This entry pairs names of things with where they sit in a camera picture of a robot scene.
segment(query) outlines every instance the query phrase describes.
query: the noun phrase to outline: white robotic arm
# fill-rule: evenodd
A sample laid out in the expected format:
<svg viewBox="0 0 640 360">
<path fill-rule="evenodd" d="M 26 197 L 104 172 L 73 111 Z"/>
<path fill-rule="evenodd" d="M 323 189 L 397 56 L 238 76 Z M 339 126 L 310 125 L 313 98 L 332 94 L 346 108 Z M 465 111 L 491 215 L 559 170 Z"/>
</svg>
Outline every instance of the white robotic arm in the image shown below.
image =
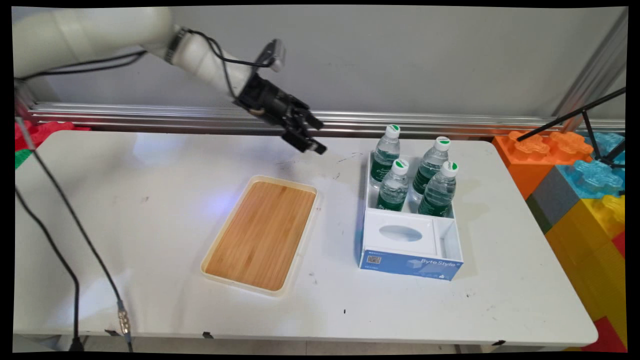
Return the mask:
<svg viewBox="0 0 640 360">
<path fill-rule="evenodd" d="M 326 147 L 307 132 L 323 124 L 308 106 L 257 74 L 257 67 L 238 61 L 222 49 L 222 60 L 204 34 L 173 23 L 167 7 L 68 9 L 38 13 L 13 25 L 13 76 L 30 75 L 92 61 L 114 51 L 140 45 L 148 52 L 194 74 L 225 94 L 234 104 L 285 129 L 282 138 L 300 151 L 322 154 Z M 279 40 L 265 47 L 256 63 L 282 68 Z"/>
</svg>

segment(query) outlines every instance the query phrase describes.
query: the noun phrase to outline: white table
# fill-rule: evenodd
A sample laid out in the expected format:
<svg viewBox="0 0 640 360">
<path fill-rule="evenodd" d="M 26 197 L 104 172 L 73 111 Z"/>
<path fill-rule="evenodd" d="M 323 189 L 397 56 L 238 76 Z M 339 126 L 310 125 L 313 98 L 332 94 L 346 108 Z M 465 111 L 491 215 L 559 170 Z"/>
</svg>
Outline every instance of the white table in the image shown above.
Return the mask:
<svg viewBox="0 0 640 360">
<path fill-rule="evenodd" d="M 366 154 L 377 139 L 61 131 L 40 147 L 111 270 L 134 336 L 581 346 L 597 339 L 563 269 L 488 142 L 454 142 L 465 264 L 451 282 L 360 270 Z M 420 156 L 432 140 L 401 140 Z M 279 299 L 210 281 L 199 266 L 251 176 L 322 195 L 304 259 Z M 115 298 L 33 157 L 16 171 L 27 203 L 81 283 L 82 335 L 118 330 Z M 69 334 L 73 285 L 15 201 L 17 334 Z"/>
</svg>

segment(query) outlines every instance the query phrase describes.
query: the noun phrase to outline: water bottle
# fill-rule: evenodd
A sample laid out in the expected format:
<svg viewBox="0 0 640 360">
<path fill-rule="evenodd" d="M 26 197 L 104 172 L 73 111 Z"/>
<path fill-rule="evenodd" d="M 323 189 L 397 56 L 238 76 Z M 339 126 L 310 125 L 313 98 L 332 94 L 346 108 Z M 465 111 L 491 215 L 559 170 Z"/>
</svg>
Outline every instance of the water bottle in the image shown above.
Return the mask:
<svg viewBox="0 0 640 360">
<path fill-rule="evenodd" d="M 420 162 L 420 167 L 415 173 L 415 178 L 413 179 L 412 198 L 416 203 L 420 202 L 422 199 L 424 189 L 429 183 L 429 180 L 431 180 L 431 178 L 440 171 L 442 164 L 449 160 L 448 150 L 450 145 L 451 141 L 448 137 L 438 136 L 432 148 L 424 153 L 422 161 Z"/>
<path fill-rule="evenodd" d="M 391 169 L 395 159 L 400 157 L 400 127 L 389 125 L 385 130 L 385 136 L 378 141 L 376 150 L 373 153 L 373 163 L 371 164 L 371 184 L 376 189 L 380 187 L 380 182 Z"/>
<path fill-rule="evenodd" d="M 402 159 L 394 160 L 391 171 L 387 172 L 380 192 L 378 193 L 378 209 L 401 211 L 409 189 L 409 178 L 406 172 L 409 171 L 409 163 Z"/>
<path fill-rule="evenodd" d="M 431 215 L 434 217 L 443 217 L 451 201 L 456 193 L 456 174 L 458 173 L 458 164 L 445 161 L 424 190 L 424 196 L 418 206 L 418 214 Z"/>
</svg>

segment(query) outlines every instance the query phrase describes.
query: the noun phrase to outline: wooden tray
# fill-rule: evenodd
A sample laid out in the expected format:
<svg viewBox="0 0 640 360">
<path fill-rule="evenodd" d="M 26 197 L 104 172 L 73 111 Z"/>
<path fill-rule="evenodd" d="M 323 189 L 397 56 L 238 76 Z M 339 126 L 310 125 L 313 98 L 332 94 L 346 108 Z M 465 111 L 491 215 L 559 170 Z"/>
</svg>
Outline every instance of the wooden tray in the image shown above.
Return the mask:
<svg viewBox="0 0 640 360">
<path fill-rule="evenodd" d="M 317 190 L 254 176 L 213 241 L 200 270 L 209 279 L 280 295 L 302 248 Z"/>
</svg>

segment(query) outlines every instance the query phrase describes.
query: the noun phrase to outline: bottle cap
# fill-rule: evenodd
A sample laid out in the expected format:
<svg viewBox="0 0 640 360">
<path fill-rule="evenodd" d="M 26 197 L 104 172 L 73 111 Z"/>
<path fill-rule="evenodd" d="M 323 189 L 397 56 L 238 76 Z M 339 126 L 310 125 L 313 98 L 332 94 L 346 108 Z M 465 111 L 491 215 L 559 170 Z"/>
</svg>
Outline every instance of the bottle cap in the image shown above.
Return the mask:
<svg viewBox="0 0 640 360">
<path fill-rule="evenodd" d="M 433 145 L 438 151 L 447 151 L 451 146 L 451 140 L 446 136 L 438 136 L 436 138 L 436 144 Z"/>
<path fill-rule="evenodd" d="M 398 125 L 387 125 L 385 135 L 388 138 L 397 139 L 400 136 L 400 127 Z"/>
<path fill-rule="evenodd" d="M 440 168 L 440 172 L 446 177 L 455 177 L 458 173 L 458 164 L 453 161 L 445 161 Z"/>
<path fill-rule="evenodd" d="M 405 175 L 409 171 L 409 163 L 402 159 L 396 159 L 391 166 L 391 171 L 396 175 Z"/>
</svg>

